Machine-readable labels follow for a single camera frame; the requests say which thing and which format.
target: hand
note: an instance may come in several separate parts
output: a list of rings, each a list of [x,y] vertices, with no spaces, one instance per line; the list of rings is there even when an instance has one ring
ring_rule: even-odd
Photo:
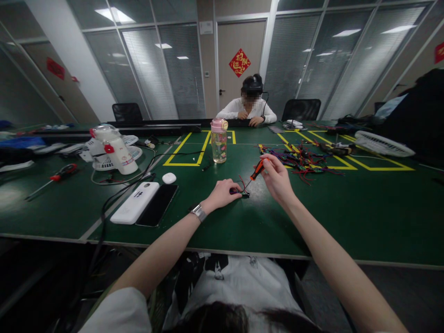
[[[208,215],[212,211],[222,208],[236,199],[242,198],[242,194],[230,194],[230,190],[234,188],[242,192],[238,183],[234,183],[232,179],[219,180],[211,192],[210,196],[200,203],[203,211]]]
[[[248,126],[256,127],[257,125],[259,125],[260,123],[263,123],[263,122],[264,122],[264,119],[262,117],[253,117],[253,118],[251,118]]]
[[[248,118],[248,113],[246,113],[245,111],[241,111],[237,114],[237,117],[239,119],[247,119]]]
[[[270,154],[263,154],[260,158],[264,160],[265,168],[260,174],[264,177],[271,196],[284,208],[297,200],[291,188],[288,171],[281,161]]]

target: floor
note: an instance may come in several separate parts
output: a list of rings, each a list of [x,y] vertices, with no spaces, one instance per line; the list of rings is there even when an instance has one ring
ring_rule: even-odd
[[[105,289],[130,265],[116,252],[105,264],[92,289]],[[414,332],[444,332],[444,271],[361,265],[384,295],[407,329]],[[329,332],[353,332],[339,300],[314,262],[308,266],[302,285],[313,305],[315,320]],[[77,332],[93,302],[85,302],[73,333]]]

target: black phone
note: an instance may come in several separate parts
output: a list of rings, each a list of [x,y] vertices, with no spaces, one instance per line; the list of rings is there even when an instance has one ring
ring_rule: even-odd
[[[137,219],[136,224],[145,227],[157,227],[176,194],[177,188],[177,185],[162,185]]]

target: screwdriver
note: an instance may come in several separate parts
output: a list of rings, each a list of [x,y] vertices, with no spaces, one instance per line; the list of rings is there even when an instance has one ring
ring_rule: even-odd
[[[245,189],[248,187],[248,185],[250,185],[252,180],[256,180],[256,177],[259,176],[259,174],[262,172],[262,170],[264,169],[264,160],[260,160],[259,164],[256,166],[256,169],[254,170],[253,174],[250,176],[250,181],[248,182],[248,184],[244,187],[244,191]]]
[[[54,176],[51,176],[49,179],[50,181],[40,187],[38,190],[34,191],[30,195],[28,195],[25,200],[28,200],[30,197],[32,197],[37,192],[41,191],[43,188],[47,187],[49,184],[51,184],[53,181],[61,181],[62,179],[65,179],[67,176],[73,174],[73,172],[77,169],[77,164],[71,163],[67,166],[64,166],[58,173],[56,173]]]

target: woman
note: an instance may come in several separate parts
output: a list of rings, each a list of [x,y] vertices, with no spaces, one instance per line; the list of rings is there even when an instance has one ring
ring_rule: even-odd
[[[359,331],[407,332],[364,272],[294,195],[287,169],[275,156],[265,154],[261,159],[271,196],[304,238]],[[218,181],[200,203],[203,211],[211,214],[242,196],[230,194],[230,189],[241,190],[231,179]],[[116,281],[81,332],[151,332],[146,299],[181,256],[201,225],[199,219],[203,219],[199,213],[188,214],[146,249]],[[186,288],[185,297],[178,293],[178,280],[164,332],[322,332],[301,311],[284,271],[274,261],[226,256],[224,262],[219,256],[218,260],[212,260],[212,255],[197,257],[204,261],[201,274]]]
[[[277,119],[268,104],[260,98],[264,85],[259,74],[248,76],[240,89],[241,97],[233,99],[217,114],[217,118],[251,119],[248,126],[260,123],[274,123]]]

